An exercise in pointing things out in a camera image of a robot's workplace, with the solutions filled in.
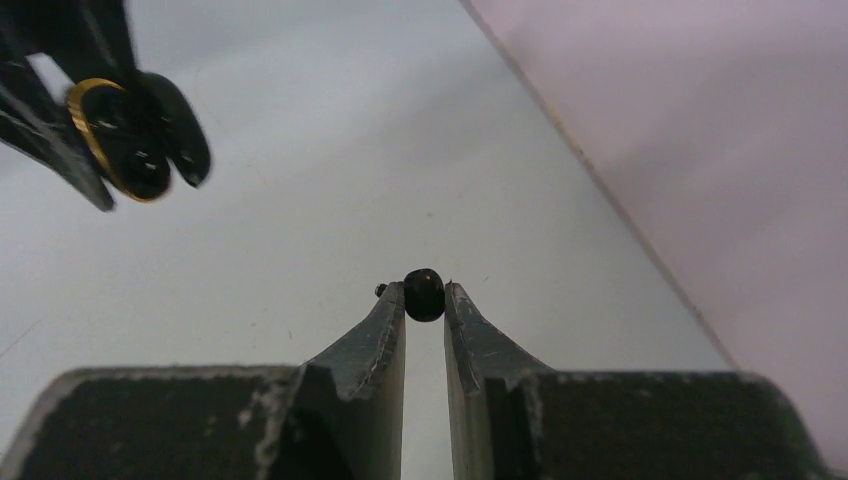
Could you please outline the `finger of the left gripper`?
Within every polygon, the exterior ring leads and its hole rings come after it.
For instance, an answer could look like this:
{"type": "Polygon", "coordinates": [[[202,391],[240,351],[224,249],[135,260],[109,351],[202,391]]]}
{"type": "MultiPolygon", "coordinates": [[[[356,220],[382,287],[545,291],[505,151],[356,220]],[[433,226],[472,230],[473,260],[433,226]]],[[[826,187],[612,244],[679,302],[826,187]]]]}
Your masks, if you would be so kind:
{"type": "Polygon", "coordinates": [[[1,141],[53,171],[98,210],[115,208],[67,109],[25,57],[1,60],[1,141]]]}
{"type": "Polygon", "coordinates": [[[1,85],[41,85],[28,61],[37,54],[73,82],[102,78],[143,88],[123,1],[3,1],[1,85]]]}

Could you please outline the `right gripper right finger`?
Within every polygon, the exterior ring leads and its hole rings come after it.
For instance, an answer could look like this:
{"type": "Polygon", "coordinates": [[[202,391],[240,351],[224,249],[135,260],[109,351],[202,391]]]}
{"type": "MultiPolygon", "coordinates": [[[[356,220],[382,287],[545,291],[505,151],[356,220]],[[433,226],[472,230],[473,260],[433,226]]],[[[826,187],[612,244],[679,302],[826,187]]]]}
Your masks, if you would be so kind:
{"type": "Polygon", "coordinates": [[[458,479],[827,479],[790,400],[730,371],[557,370],[445,289],[458,479]]]}

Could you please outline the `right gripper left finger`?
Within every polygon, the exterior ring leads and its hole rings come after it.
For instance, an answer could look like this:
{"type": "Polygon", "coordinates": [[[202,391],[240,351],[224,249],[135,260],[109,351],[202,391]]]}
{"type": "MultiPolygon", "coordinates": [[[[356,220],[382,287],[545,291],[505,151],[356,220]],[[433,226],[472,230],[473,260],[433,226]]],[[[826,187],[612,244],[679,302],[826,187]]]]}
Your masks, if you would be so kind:
{"type": "Polygon", "coordinates": [[[396,479],[404,293],[299,365],[76,369],[33,403],[5,479],[396,479]]]}

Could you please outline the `black earbud charging case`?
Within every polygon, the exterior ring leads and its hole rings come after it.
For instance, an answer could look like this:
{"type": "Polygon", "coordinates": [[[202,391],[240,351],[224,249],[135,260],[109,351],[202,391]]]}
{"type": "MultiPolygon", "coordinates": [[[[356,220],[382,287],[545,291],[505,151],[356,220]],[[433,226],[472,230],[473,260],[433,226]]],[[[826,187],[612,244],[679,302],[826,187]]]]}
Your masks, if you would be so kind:
{"type": "Polygon", "coordinates": [[[177,172],[191,187],[209,177],[208,140],[182,91],[167,77],[140,72],[132,89],[89,78],[66,93],[67,111],[95,168],[140,203],[165,196],[177,172]]]}

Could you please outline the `black earbud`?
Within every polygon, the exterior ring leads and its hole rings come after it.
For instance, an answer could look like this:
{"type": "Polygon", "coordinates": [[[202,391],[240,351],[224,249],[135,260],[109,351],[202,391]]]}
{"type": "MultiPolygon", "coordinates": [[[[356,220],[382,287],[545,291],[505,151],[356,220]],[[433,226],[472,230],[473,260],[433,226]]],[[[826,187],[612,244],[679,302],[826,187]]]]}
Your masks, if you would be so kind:
{"type": "Polygon", "coordinates": [[[400,281],[378,284],[374,293],[377,300],[370,314],[383,321],[431,323],[445,313],[445,283],[430,268],[413,270],[400,281]]]}

